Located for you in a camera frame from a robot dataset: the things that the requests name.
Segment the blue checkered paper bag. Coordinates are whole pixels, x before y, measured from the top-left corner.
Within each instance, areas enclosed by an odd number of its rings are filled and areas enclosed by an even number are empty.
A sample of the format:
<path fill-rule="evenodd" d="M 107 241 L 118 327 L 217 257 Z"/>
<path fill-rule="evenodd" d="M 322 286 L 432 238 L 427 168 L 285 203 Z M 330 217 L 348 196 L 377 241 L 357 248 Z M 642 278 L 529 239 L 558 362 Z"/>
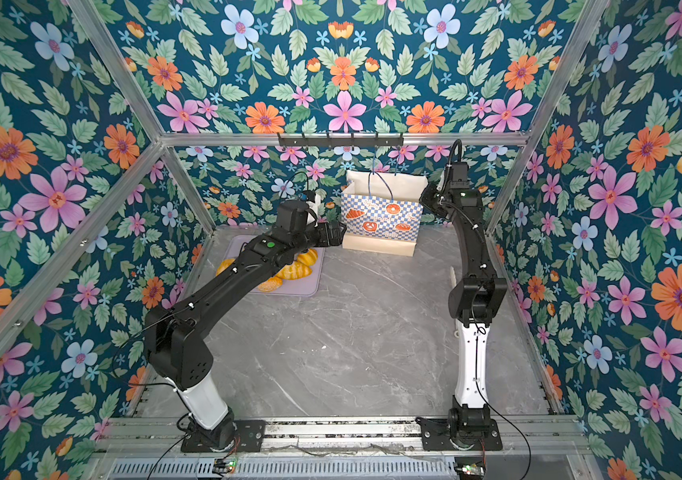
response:
<path fill-rule="evenodd" d="M 411 257 L 428 179 L 402 173 L 349 171 L 342 191 L 341 216 L 348 250 Z"/>

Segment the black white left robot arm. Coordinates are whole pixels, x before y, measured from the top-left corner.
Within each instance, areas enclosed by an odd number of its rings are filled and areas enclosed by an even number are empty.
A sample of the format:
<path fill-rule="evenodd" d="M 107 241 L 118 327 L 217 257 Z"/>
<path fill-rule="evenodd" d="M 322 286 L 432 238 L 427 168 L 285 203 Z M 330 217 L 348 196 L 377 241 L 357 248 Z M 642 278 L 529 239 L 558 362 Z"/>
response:
<path fill-rule="evenodd" d="M 308 203 L 282 203 L 276 222 L 241 248 L 222 273 L 171 307 L 150 309 L 144 356 L 187 409 L 193 445 L 225 451 L 235 442 L 234 414 L 212 378 L 213 354 L 205 338 L 240 300 L 311 248 L 343 243 L 346 225 L 319 221 Z"/>

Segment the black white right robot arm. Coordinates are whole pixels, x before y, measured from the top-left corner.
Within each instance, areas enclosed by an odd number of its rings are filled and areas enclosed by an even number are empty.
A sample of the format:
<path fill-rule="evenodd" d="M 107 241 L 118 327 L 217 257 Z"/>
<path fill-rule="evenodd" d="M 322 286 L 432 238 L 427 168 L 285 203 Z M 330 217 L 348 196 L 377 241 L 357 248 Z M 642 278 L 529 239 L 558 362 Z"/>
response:
<path fill-rule="evenodd" d="M 458 333 L 459 365 L 445 435 L 458 450 L 497 451 L 502 441 L 486 387 L 487 345 L 508 284 L 489 258 L 482 194 L 468 178 L 460 140 L 450 147 L 440 181 L 427 185 L 420 203 L 452 224 L 461 261 L 448 295 L 448 312 Z"/>

